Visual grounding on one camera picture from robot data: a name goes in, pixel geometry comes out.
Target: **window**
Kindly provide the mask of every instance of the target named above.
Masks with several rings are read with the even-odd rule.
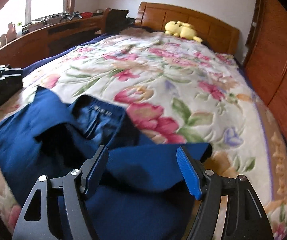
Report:
[[[18,25],[61,14],[66,6],[66,0],[9,0],[0,10],[0,36],[7,32],[11,22],[18,29]]]

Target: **blue gripper pad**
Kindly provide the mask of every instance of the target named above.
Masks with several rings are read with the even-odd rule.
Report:
[[[177,162],[190,194],[195,196],[197,200],[201,200],[202,192],[199,177],[181,147],[177,149]]]

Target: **silver screw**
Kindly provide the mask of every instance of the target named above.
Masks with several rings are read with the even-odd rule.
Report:
[[[73,170],[73,171],[71,172],[71,175],[77,176],[77,175],[79,175],[79,173],[80,173],[80,170],[75,169],[75,170]]]
[[[245,175],[239,175],[239,179],[241,181],[246,181],[247,180],[247,177]]]
[[[39,181],[40,181],[40,182],[44,182],[46,179],[47,179],[47,176],[46,176],[46,175],[41,175],[41,176],[39,177]]]
[[[206,170],[205,174],[208,176],[212,176],[214,174],[213,170]]]

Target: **black device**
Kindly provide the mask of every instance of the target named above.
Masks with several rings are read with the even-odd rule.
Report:
[[[74,169],[66,176],[55,179],[40,176],[22,208],[12,240],[63,239],[58,195],[64,197],[72,239],[99,240],[84,201],[95,193],[108,157],[108,149],[100,146],[94,157],[86,160],[80,169]],[[239,175],[236,179],[221,177],[212,170],[206,170],[184,148],[178,149],[177,161],[190,193],[195,192],[196,198],[202,200],[187,239],[212,239],[221,196],[228,195],[221,239],[273,240],[266,213],[246,176]]]
[[[22,88],[22,69],[0,66],[0,106]]]

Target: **bed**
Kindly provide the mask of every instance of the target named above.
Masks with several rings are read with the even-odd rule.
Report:
[[[212,50],[164,34],[171,20],[194,25]],[[0,121],[32,102],[41,85],[65,103],[89,94],[124,107],[155,143],[210,142],[213,155],[206,168],[232,178],[245,174],[275,239],[281,239],[287,231],[287,149],[274,117],[231,55],[239,30],[197,11],[147,2],[139,7],[136,25],[156,32],[129,28],[38,66],[23,79],[22,91],[0,108]],[[223,197],[214,239],[221,238],[226,203]],[[197,208],[196,201],[191,221]],[[10,232],[20,210],[0,170],[0,217]]]

